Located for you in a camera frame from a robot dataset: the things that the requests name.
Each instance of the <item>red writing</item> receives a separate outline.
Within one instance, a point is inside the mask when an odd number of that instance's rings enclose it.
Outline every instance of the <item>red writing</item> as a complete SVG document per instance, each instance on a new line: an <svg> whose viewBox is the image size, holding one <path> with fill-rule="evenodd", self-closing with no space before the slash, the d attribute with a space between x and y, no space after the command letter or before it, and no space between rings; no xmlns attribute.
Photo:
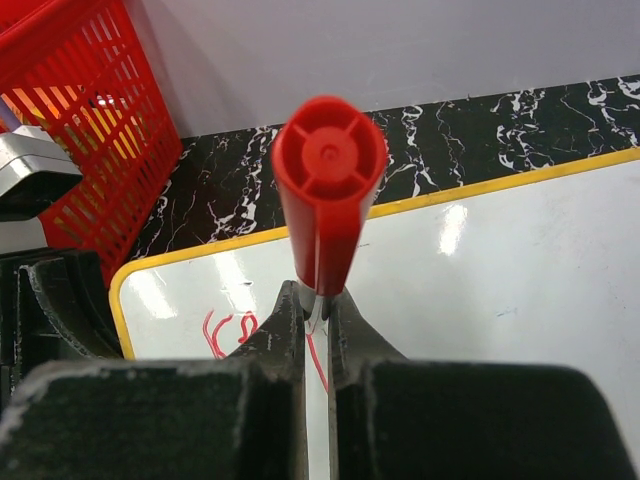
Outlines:
<svg viewBox="0 0 640 480"><path fill-rule="evenodd" d="M213 332L209 333L213 312L214 311L211 310L204 317L204 323L202 324L202 333L204 335L204 338L207 340L207 343L209 344L209 348L211 348L211 352L213 353L213 356L217 359L223 359L227 356L227 354L224 353L220 349L220 346L218 345L218 334L220 333L220 329L233 319L233 314L228 315L224 317L222 320L220 320L217 323L217 325L214 327ZM247 328L247 324L249 322L251 322L251 330ZM238 343L243 344L249 339L251 335L255 333L256 330L258 330L258 320L256 319L256 316L253 314L253 312L249 311L244 314L244 316L242 317L242 320L240 321L240 328L242 328L242 336L238 339ZM324 387L325 392L328 393L329 384L327 382L327 377L322 371L322 365L320 364L320 360L318 359L318 353L316 352L316 347L313 343L313 338L311 334L307 334L306 337L307 337L307 342L309 343L309 351L311 353L311 358L313 359L313 364L316 367L318 376L320 377L320 381L322 382L322 386Z"/></svg>
<svg viewBox="0 0 640 480"><path fill-rule="evenodd" d="M206 317L204 317L204 323L202 324L202 333L204 334L204 338L207 340L207 343L209 344L209 348L211 348L211 352L213 353L213 356L218 359L222 359L222 358L225 358L227 354L224 353L220 349L220 346L218 345L218 334L220 333L220 329L233 319L233 314L228 315L224 317L222 320L220 320L218 324L215 326L215 328L213 329L213 332L209 333L209 329L210 329L209 325L211 324L211 318L213 317L213 312L214 310L211 310L209 313L207 313ZM247 323L249 322L251 322L251 330L247 328ZM253 312L249 311L244 314L240 322L240 327L242 328L242 336L238 339L238 343L243 344L258 329L258 320L256 319L256 316L253 314Z"/></svg>

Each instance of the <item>marble countertop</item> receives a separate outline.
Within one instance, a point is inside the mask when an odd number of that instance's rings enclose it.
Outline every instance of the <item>marble countertop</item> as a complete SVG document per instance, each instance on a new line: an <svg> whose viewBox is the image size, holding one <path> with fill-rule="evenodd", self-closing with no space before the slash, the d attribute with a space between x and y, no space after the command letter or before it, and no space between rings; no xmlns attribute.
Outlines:
<svg viewBox="0 0 640 480"><path fill-rule="evenodd" d="M640 146L640 75L369 115L389 147L386 203ZM284 225L269 162L278 128L183 140L130 258Z"/></svg>

